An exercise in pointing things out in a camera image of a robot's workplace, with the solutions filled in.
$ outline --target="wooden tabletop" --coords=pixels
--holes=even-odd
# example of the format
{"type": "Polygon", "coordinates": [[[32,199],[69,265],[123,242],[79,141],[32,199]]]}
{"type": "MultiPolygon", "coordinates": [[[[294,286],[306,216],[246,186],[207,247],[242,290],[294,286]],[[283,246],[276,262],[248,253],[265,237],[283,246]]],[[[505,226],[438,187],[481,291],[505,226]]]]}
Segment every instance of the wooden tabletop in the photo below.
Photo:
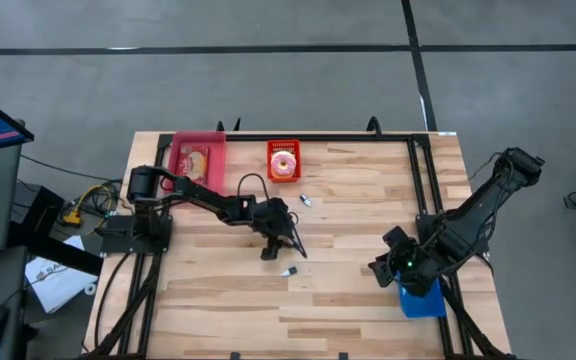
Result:
{"type": "MultiPolygon", "coordinates": [[[[130,169],[154,163],[159,132],[138,132],[130,169]]],[[[457,137],[430,134],[442,200],[459,206],[471,193],[457,137]]],[[[420,167],[429,208],[432,198],[421,149],[420,167]]],[[[387,247],[381,237],[396,225],[416,236],[418,215],[408,149],[402,142],[302,142],[298,183],[267,181],[299,215],[297,225],[308,259],[282,249],[275,261],[259,259],[265,240],[244,226],[229,227],[192,205],[171,210],[174,231],[164,255],[148,358],[351,358],[441,359],[436,319],[407,319],[397,288],[380,288],[367,264],[387,247]],[[299,194],[307,194],[312,207],[299,194]],[[280,274],[291,266],[298,273],[280,274]]],[[[239,179],[266,173],[265,142],[228,142],[224,191],[239,179]]],[[[263,197],[258,179],[246,179],[243,194],[263,197]]],[[[101,334],[124,311],[134,255],[126,261],[104,304],[101,334]]],[[[101,293],[121,255],[104,261],[85,343],[93,348],[101,293]]],[[[465,306],[488,338],[510,351],[490,270],[476,259],[458,273],[465,306]]],[[[449,321],[456,351],[457,324],[449,321]]],[[[135,317],[136,350],[141,314],[135,317]]]]}

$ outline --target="floor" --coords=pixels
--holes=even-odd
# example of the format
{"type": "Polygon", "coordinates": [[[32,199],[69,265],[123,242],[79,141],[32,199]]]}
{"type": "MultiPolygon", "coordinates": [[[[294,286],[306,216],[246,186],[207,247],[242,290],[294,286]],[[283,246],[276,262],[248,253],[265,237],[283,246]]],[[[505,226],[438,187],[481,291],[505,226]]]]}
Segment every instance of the floor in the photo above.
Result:
{"type": "MultiPolygon", "coordinates": [[[[220,120],[232,127],[238,117],[248,130],[359,130],[373,115],[384,130],[432,130],[436,123],[459,134],[470,171],[491,153],[520,146],[546,165],[537,186],[502,208],[491,243],[508,335],[522,358],[576,358],[576,211],[562,201],[576,190],[576,1],[414,0],[416,62],[408,51],[32,52],[408,45],[402,3],[0,0],[0,107],[36,135],[26,155],[105,177],[123,174],[135,131],[209,130],[220,120]],[[556,52],[549,45],[518,48],[529,52],[467,46],[538,44],[570,45],[556,52]],[[466,46],[439,52],[428,45],[466,46]],[[423,79],[427,88],[418,87],[423,79]]],[[[19,177],[66,198],[92,184],[28,162],[19,177]]],[[[42,331],[29,359],[76,355],[91,304],[82,295],[52,317],[30,309],[42,331]]]]}

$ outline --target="donut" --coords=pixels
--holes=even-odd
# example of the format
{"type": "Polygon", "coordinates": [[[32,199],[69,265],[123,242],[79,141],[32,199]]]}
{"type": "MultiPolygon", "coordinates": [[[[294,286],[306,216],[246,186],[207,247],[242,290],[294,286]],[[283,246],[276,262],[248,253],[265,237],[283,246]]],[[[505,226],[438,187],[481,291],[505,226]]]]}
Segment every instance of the donut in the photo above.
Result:
{"type": "Polygon", "coordinates": [[[273,177],[289,178],[295,174],[297,160],[295,155],[288,151],[278,151],[272,155],[270,160],[270,171],[273,177]]]}

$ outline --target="blue block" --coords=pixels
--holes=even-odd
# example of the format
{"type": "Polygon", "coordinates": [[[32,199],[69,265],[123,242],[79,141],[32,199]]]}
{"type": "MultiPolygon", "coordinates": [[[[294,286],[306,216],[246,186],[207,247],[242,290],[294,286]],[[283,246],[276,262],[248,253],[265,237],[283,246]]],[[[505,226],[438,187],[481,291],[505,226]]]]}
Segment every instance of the blue block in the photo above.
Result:
{"type": "Polygon", "coordinates": [[[413,296],[399,285],[399,300],[401,301],[401,308],[408,318],[446,316],[446,306],[444,305],[444,297],[441,295],[439,280],[432,283],[430,292],[424,297],[413,296]]]}

